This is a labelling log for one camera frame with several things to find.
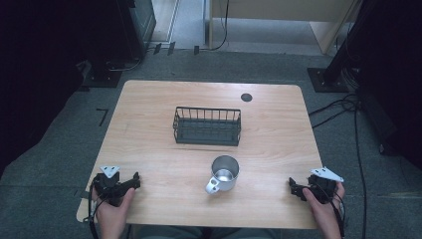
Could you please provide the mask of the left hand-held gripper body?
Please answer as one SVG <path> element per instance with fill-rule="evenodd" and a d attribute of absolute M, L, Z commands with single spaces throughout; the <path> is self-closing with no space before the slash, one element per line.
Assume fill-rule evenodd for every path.
<path fill-rule="evenodd" d="M 101 172 L 94 178 L 94 188 L 101 200 L 112 206 L 120 206 L 122 198 L 133 187 L 133 180 L 119 181 L 118 166 L 102 166 Z"/>

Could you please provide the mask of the dark curtain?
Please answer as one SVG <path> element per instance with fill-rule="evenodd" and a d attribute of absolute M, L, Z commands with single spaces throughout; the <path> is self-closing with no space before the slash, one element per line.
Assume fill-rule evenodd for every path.
<path fill-rule="evenodd" d="M 75 0 L 0 0 L 0 177 L 80 87 Z"/>
<path fill-rule="evenodd" d="M 381 151 L 422 169 L 422 0 L 363 0 L 348 50 Z"/>

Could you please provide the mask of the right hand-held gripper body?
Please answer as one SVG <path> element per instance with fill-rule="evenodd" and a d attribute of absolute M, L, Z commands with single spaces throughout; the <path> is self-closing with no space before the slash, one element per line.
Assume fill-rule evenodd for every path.
<path fill-rule="evenodd" d="M 308 183 L 311 192 L 320 203 L 329 202 L 336 193 L 336 184 L 344 179 L 327 167 L 311 169 Z"/>

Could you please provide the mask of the black wire basket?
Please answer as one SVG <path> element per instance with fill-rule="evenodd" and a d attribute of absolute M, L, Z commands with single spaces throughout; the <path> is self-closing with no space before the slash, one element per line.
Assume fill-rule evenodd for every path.
<path fill-rule="evenodd" d="M 172 126 L 177 143 L 237 146 L 242 129 L 241 111 L 177 107 Z"/>

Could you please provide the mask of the silver metal cup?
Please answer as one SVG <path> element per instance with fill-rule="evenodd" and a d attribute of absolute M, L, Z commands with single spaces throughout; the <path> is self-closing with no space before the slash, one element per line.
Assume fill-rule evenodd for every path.
<path fill-rule="evenodd" d="M 230 155 L 221 155 L 211 164 L 211 178 L 205 191 L 214 194 L 218 191 L 229 191 L 235 184 L 240 172 L 238 161 Z"/>

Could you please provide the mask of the person's left hand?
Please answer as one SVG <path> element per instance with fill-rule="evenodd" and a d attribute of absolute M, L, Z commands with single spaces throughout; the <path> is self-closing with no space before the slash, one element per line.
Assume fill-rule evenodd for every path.
<path fill-rule="evenodd" d="M 129 206 L 133 200 L 135 190 L 129 189 L 122 199 L 119 207 L 110 205 L 104 202 L 98 207 L 97 221 L 100 225 L 101 233 L 108 231 L 112 233 L 122 233 L 128 214 Z"/>

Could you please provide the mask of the black metal stand base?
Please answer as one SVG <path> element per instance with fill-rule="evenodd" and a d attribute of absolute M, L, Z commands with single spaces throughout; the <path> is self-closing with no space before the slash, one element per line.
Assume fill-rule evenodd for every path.
<path fill-rule="evenodd" d="M 83 76 L 83 88 L 116 88 L 121 72 L 96 70 L 88 61 L 77 64 L 77 69 Z"/>
<path fill-rule="evenodd" d="M 307 68 L 308 75 L 316 93 L 347 93 L 348 87 L 345 81 L 339 77 L 333 77 L 323 68 Z"/>

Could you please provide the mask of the light wooden desk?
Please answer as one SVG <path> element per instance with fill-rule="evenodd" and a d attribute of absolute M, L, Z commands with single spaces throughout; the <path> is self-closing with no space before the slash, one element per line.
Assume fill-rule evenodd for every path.
<path fill-rule="evenodd" d="M 361 0 L 204 0 L 209 7 L 208 46 L 213 47 L 213 20 L 286 20 L 309 22 L 323 54 L 333 44 L 342 26 L 352 19 Z"/>

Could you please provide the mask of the dark cabinet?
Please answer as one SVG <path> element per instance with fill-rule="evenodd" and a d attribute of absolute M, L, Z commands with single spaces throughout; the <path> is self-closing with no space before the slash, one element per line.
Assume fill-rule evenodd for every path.
<path fill-rule="evenodd" d="M 142 60 L 156 25 L 152 0 L 116 0 L 123 33 L 123 58 Z"/>

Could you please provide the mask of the person's right hand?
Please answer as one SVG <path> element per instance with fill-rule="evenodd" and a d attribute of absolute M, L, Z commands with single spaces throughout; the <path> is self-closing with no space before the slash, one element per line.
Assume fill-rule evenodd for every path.
<path fill-rule="evenodd" d="M 339 209 L 340 200 L 342 199 L 344 193 L 345 189 L 343 188 L 342 183 L 338 182 L 336 184 L 336 195 L 334 196 L 332 203 L 321 204 L 317 201 L 309 189 L 304 189 L 304 195 L 311 207 L 316 225 L 321 232 L 338 231 L 340 233 L 333 206 L 335 206 L 336 209 Z"/>

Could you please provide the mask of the black angled floor tape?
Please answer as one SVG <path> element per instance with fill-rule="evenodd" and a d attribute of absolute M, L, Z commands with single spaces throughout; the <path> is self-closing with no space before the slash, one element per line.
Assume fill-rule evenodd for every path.
<path fill-rule="evenodd" d="M 109 109 L 96 109 L 96 111 L 103 114 L 99 122 L 99 126 L 102 126 L 106 120 Z"/>

